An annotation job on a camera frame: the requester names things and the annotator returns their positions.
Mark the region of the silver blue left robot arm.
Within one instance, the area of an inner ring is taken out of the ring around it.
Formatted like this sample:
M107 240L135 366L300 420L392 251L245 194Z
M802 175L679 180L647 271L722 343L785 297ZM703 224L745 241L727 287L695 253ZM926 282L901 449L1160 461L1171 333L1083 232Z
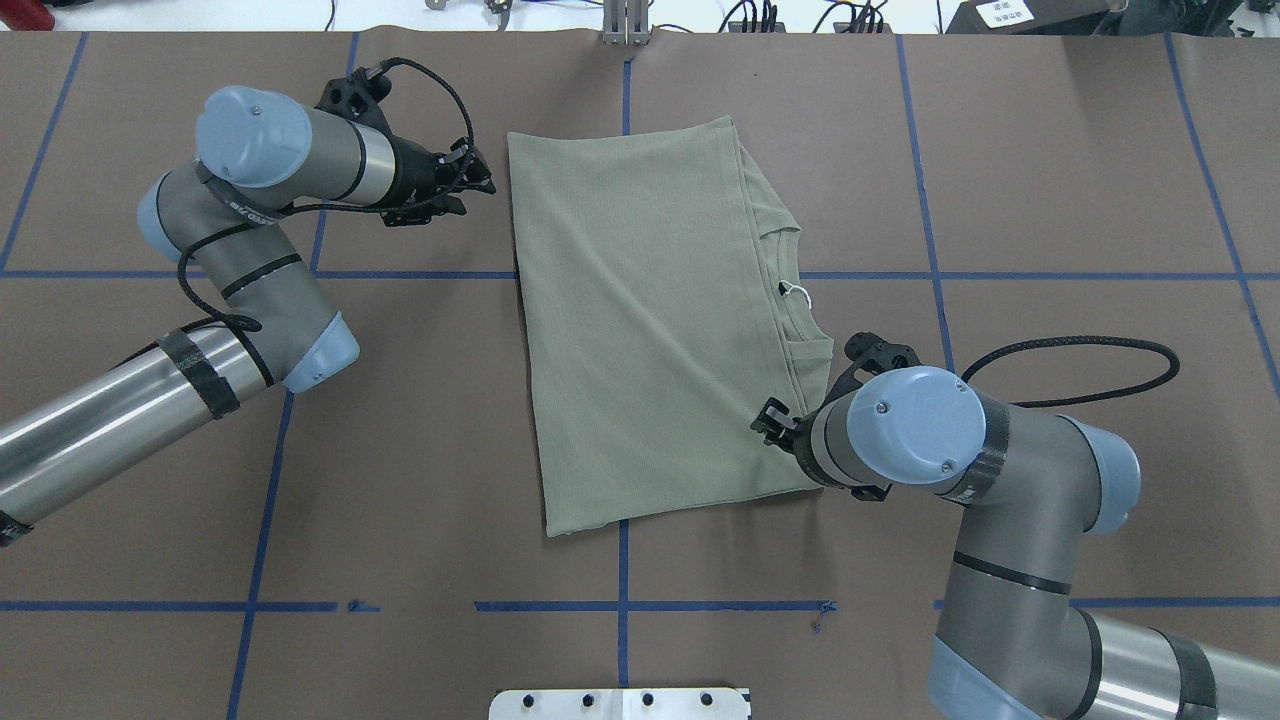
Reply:
M311 108L242 85L206 100L195 156L137 211L200 318L3 427L4 544L265 389L303 392L358 357L283 222L348 211L425 225L465 214L462 192L497 191L463 102L462 136L434 152L390 129L389 91L379 69L361 68Z

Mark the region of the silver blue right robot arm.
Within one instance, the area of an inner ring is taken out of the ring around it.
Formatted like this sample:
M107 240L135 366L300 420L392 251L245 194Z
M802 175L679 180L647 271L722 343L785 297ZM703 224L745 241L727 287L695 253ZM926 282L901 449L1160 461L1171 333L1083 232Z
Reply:
M806 416L751 423L815 483L913 486L963 507L927 693L950 719L1275 719L1277 666L1070 603L1082 539L1140 495L1121 437L891 369Z

